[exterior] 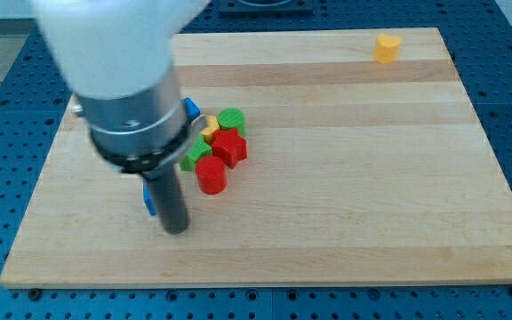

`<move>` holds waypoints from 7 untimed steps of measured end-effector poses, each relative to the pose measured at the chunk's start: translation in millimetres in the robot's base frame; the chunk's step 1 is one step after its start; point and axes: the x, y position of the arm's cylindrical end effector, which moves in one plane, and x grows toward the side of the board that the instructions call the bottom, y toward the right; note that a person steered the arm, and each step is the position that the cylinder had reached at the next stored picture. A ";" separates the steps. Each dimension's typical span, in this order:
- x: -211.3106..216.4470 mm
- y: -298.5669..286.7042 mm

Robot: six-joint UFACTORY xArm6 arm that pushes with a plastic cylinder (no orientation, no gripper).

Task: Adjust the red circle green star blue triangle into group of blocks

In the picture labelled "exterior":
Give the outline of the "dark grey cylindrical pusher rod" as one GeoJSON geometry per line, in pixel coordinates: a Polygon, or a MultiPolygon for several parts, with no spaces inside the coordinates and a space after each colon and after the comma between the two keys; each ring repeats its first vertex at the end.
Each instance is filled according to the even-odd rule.
{"type": "Polygon", "coordinates": [[[145,172],[142,178],[164,231],[172,235],[184,232],[190,218],[175,169],[145,172]]]}

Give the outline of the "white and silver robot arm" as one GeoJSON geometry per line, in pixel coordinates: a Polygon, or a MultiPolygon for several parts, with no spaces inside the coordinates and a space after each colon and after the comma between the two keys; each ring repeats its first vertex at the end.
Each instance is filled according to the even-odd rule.
{"type": "Polygon", "coordinates": [[[96,151],[139,174],[164,230],[190,222],[174,166],[207,125],[181,98],[172,38],[206,0],[31,2],[52,57],[82,107],[96,151]]]}

